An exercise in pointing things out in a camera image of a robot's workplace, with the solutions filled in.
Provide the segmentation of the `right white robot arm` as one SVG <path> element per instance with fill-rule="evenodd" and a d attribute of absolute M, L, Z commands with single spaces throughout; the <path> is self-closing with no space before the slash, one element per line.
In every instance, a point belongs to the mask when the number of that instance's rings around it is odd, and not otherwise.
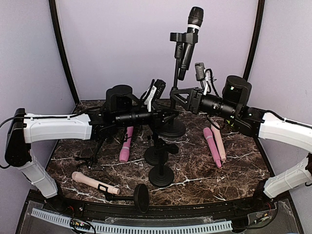
<path fill-rule="evenodd" d="M 259 183 L 249 200 L 249 208 L 258 212 L 267 205 L 268 199 L 301 184 L 311 184 L 312 127 L 282 118 L 271 110 L 248 107 L 251 89 L 252 85 L 245 79 L 228 76 L 221 97 L 204 94 L 199 88 L 172 90 L 170 97 L 193 114 L 203 112 L 228 120 L 245 136 L 275 140 L 308 151 L 297 165 Z"/>

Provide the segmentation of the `black stand with black microphone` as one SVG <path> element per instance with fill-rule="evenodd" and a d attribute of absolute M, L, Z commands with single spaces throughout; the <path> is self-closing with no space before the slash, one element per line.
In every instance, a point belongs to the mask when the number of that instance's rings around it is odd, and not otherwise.
<path fill-rule="evenodd" d="M 178 81 L 184 80 L 185 74 L 189 70 L 195 45 L 198 43 L 198 30 L 190 28 L 185 33 L 171 32 L 170 41 L 175 42 L 175 74 L 170 91 L 170 109 L 175 110 L 179 102 L 179 98 L 175 97 L 175 94 L 180 91 Z M 186 126 L 175 117 L 161 127 L 158 133 L 162 137 L 179 138 L 185 135 Z"/>

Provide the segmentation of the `black microphone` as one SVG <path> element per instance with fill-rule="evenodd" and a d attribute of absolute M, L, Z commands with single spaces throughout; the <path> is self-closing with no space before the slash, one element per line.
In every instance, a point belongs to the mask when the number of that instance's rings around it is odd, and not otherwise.
<path fill-rule="evenodd" d="M 203 23 L 204 10 L 194 6 L 188 16 L 187 32 L 183 34 L 183 57 L 180 62 L 178 79 L 184 80 L 186 71 L 189 70 L 195 44 L 198 42 L 198 32 Z"/>

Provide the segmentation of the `black round-base desk stand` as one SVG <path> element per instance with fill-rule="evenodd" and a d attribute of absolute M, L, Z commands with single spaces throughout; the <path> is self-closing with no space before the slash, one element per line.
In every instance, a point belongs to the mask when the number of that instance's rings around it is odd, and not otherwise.
<path fill-rule="evenodd" d="M 175 144 L 169 144 L 168 153 L 177 154 L 179 147 Z M 157 165 L 154 166 L 149 171 L 149 181 L 150 183 L 158 188 L 165 188 L 171 185 L 174 181 L 174 172 L 173 170 L 166 165 Z"/>

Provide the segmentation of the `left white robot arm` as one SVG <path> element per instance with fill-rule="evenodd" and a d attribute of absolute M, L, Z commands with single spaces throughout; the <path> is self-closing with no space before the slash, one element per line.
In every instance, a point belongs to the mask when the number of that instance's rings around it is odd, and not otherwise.
<path fill-rule="evenodd" d="M 50 205 L 63 213 L 69 202 L 32 154 L 31 143 L 58 139 L 107 140 L 117 129 L 130 126 L 148 125 L 156 131 L 178 116 L 178 111 L 155 104 L 162 92 L 163 88 L 151 87 L 138 99 L 131 86 L 117 85 L 107 90 L 102 106 L 71 115 L 35 115 L 19 108 L 10 118 L 5 161 L 20 170 L 45 198 L 50 198 Z"/>

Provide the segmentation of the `black tripod stand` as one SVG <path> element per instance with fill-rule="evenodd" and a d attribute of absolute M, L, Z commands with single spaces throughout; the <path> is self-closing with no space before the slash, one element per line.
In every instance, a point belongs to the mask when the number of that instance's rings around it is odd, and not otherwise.
<path fill-rule="evenodd" d="M 75 161 L 82 161 L 82 163 L 78 164 L 76 168 L 80 168 L 82 166 L 86 166 L 89 170 L 94 171 L 101 171 L 104 173 L 104 175 L 111 181 L 114 182 L 114 179 L 112 176 L 110 176 L 105 170 L 104 167 L 101 166 L 98 162 L 98 153 L 100 149 L 102 148 L 102 145 L 104 143 L 105 139 L 101 139 L 98 144 L 95 152 L 90 157 L 81 157 L 77 156 L 75 157 Z"/>

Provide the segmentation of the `large pink microphone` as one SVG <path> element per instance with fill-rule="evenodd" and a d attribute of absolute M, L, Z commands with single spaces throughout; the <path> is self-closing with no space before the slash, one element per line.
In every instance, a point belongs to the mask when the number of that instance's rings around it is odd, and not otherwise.
<path fill-rule="evenodd" d="M 214 135 L 213 135 L 211 129 L 209 127 L 204 128 L 203 134 L 204 134 L 204 137 L 208 143 L 209 149 L 211 151 L 211 154 L 213 156 L 213 160 L 214 160 L 216 166 L 218 168 L 221 168 L 222 167 L 221 158 L 220 158 L 217 146 L 215 144 Z"/>

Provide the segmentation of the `black stand holding beige microphone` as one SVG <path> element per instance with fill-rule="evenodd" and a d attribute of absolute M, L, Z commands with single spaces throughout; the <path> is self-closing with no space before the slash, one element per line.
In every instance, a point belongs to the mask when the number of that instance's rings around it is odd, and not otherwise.
<path fill-rule="evenodd" d="M 156 131 L 152 131 L 153 146 L 146 149 L 144 153 L 144 159 L 146 163 L 152 166 L 164 165 L 168 160 L 168 149 L 167 144 L 162 138 L 159 138 Z"/>

